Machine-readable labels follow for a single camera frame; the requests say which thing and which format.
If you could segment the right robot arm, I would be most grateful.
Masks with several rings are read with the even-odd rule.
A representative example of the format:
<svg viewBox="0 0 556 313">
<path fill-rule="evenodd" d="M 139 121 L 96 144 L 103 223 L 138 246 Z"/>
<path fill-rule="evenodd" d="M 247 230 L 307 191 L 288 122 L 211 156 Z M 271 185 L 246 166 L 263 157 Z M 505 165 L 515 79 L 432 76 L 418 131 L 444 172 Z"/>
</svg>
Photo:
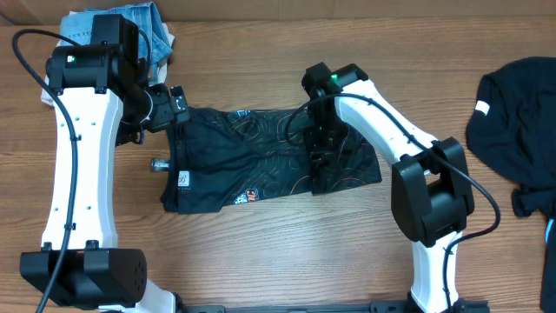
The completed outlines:
<svg viewBox="0 0 556 313">
<path fill-rule="evenodd" d="M 350 130 L 357 131 L 392 171 L 391 211 L 412 243 L 414 280 L 400 312 L 469 312 L 455 286 L 457 240 L 473 213 L 467 161 L 453 138 L 444 141 L 399 113 L 357 65 L 332 71 L 324 63 L 308 68 L 301 86 L 314 126 L 304 135 L 317 186 L 340 168 Z"/>
</svg>

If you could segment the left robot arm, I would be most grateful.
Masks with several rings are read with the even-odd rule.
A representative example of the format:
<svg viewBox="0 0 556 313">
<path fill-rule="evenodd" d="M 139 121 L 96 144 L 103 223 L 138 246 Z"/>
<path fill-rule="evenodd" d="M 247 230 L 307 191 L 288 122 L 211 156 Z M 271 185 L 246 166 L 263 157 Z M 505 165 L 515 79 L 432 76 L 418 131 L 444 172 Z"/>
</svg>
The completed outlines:
<svg viewBox="0 0 556 313">
<path fill-rule="evenodd" d="M 119 14 L 96 15 L 89 43 L 63 37 L 38 83 L 54 103 L 56 166 L 49 218 L 20 272 L 47 303 L 99 312 L 182 312 L 182 299 L 148 277 L 139 249 L 118 245 L 113 210 L 116 147 L 189 119 L 180 87 L 148 80 L 148 40 Z"/>
</svg>

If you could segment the black patterned sports jersey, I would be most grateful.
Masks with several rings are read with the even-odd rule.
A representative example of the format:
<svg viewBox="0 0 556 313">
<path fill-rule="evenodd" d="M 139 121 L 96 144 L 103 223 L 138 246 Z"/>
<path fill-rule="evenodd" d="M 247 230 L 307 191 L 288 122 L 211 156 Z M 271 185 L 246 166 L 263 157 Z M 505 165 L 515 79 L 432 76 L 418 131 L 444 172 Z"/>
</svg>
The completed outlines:
<svg viewBox="0 0 556 313">
<path fill-rule="evenodd" d="M 190 119 L 167 130 L 169 159 L 161 202 L 167 212 L 215 213 L 223 207 L 310 192 L 314 195 L 378 183 L 374 148 L 349 128 L 331 165 L 317 173 L 302 143 L 313 123 L 293 110 L 219 111 L 192 108 Z"/>
</svg>

